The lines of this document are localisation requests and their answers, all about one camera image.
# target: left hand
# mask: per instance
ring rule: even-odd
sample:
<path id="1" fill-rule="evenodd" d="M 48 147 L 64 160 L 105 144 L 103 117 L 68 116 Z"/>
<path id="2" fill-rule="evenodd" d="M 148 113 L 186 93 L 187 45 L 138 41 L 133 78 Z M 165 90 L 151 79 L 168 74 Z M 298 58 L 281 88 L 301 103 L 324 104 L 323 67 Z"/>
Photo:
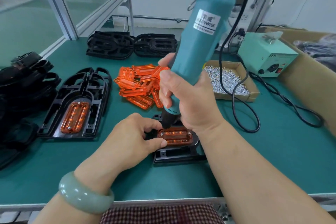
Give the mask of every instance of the left hand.
<path id="1" fill-rule="evenodd" d="M 102 145 L 75 170 L 75 176 L 92 190 L 105 193 L 117 175 L 135 167 L 150 153 L 166 147 L 162 138 L 144 140 L 145 133 L 161 129 L 159 121 L 133 113 L 119 122 Z"/>

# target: cardboard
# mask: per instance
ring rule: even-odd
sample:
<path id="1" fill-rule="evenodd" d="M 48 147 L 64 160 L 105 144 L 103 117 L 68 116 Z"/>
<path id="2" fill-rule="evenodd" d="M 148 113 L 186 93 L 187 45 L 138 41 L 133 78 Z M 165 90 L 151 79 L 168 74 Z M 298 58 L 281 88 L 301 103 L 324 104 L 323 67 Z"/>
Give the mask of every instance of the cardboard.
<path id="1" fill-rule="evenodd" d="M 205 65 L 219 67 L 219 62 L 218 60 L 209 60 Z M 241 79 L 245 78 L 246 76 L 246 70 L 240 62 L 222 61 L 222 67 L 225 70 L 231 70 Z M 254 100 L 259 95 L 259 91 L 258 91 L 257 86 L 254 84 L 252 78 L 250 78 L 250 76 L 248 76 L 248 78 L 244 82 L 244 85 L 249 90 L 250 94 L 244 95 L 244 96 L 242 95 L 235 95 L 235 96 L 238 99 L 245 101 L 245 102 L 254 102 Z M 232 97 L 228 94 L 217 93 L 217 92 L 214 92 L 214 94 L 215 94 L 216 99 L 232 100 Z"/>
<path id="2" fill-rule="evenodd" d="M 265 32 L 271 31 L 282 31 L 281 40 L 299 53 L 278 79 L 306 107 L 322 115 L 326 127 L 336 136 L 336 73 L 293 45 L 295 40 L 317 42 L 329 33 L 272 27 L 265 29 Z"/>

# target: plaid fabric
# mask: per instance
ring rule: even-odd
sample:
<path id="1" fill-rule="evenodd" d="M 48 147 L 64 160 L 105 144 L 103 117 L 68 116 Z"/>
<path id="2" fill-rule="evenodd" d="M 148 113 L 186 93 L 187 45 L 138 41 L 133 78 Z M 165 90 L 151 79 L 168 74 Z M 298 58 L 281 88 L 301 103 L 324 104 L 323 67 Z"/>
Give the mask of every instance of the plaid fabric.
<path id="1" fill-rule="evenodd" d="M 100 224 L 223 224 L 212 205 L 160 205 L 113 208 Z"/>

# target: red power switch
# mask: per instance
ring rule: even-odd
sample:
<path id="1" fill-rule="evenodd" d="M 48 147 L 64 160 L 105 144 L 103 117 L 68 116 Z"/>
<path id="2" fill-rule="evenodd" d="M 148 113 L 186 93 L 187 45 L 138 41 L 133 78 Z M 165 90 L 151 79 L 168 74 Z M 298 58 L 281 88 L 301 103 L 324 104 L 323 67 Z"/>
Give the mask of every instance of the red power switch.
<path id="1" fill-rule="evenodd" d="M 276 70 L 276 74 L 279 74 L 279 73 L 281 73 L 281 71 L 282 71 L 282 69 L 283 69 L 283 67 L 279 67 L 277 70 Z"/>

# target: teal electric screwdriver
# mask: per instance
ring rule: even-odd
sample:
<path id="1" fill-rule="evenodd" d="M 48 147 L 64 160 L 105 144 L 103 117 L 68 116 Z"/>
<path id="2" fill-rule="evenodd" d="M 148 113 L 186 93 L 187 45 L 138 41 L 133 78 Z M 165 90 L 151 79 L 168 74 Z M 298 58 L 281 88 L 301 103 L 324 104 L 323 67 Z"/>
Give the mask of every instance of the teal electric screwdriver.
<path id="1" fill-rule="evenodd" d="M 181 35 L 178 51 L 168 65 L 171 71 L 195 85 L 204 64 L 212 57 L 236 0 L 195 0 L 192 14 Z M 162 111 L 162 126 L 170 128 L 180 116 L 179 99 Z"/>

